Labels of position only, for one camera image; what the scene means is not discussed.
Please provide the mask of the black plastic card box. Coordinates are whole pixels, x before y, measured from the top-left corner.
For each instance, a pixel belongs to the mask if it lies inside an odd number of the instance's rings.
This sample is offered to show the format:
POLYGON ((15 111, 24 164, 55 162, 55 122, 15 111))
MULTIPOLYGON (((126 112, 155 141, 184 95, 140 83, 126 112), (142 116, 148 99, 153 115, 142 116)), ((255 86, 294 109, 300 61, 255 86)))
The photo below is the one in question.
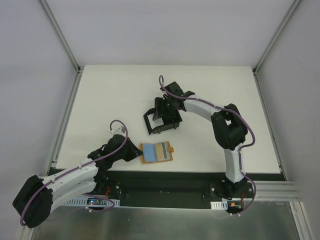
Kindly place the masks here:
POLYGON ((149 135, 160 134, 167 130, 177 129, 183 121, 178 110, 174 109, 169 112, 172 115, 161 115, 157 120, 153 120, 155 108, 150 108, 144 115, 143 119, 149 135))

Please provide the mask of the yellow leather card holder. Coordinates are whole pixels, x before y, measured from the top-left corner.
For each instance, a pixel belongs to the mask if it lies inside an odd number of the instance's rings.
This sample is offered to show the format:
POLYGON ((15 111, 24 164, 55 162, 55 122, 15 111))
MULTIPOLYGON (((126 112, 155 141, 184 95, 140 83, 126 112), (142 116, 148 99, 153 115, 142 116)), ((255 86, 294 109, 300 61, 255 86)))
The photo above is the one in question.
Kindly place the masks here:
POLYGON ((143 164, 156 164, 173 161, 174 148, 169 141, 158 143, 141 143, 141 162, 143 164))

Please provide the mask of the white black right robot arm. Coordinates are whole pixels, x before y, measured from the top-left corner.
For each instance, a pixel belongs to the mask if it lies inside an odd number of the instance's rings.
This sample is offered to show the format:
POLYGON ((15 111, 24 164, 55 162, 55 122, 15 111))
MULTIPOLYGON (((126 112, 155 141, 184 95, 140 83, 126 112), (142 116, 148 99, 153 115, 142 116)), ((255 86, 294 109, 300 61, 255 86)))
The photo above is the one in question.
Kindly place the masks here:
POLYGON ((242 193, 247 183, 243 171, 241 150, 246 135, 250 132, 236 105, 218 106, 196 96, 192 91, 184 92, 177 82, 164 86, 159 78, 162 97, 154 99, 154 108, 144 114, 149 134, 160 134, 177 129, 182 122, 180 111, 196 114, 212 124, 214 138, 223 148, 225 157, 225 180, 216 187, 215 193, 224 199, 232 199, 242 193))

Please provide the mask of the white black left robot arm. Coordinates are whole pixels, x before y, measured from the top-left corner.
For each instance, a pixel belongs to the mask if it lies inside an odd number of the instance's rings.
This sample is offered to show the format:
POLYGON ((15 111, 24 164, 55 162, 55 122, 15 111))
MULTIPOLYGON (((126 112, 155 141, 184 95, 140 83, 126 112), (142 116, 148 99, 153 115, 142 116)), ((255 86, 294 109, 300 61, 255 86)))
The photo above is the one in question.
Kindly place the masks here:
POLYGON ((106 173, 119 160, 130 162, 142 151, 123 135, 115 134, 106 144, 92 151, 77 165, 50 176, 29 177, 12 202, 20 224, 34 228, 65 202, 82 194, 102 194, 106 173))

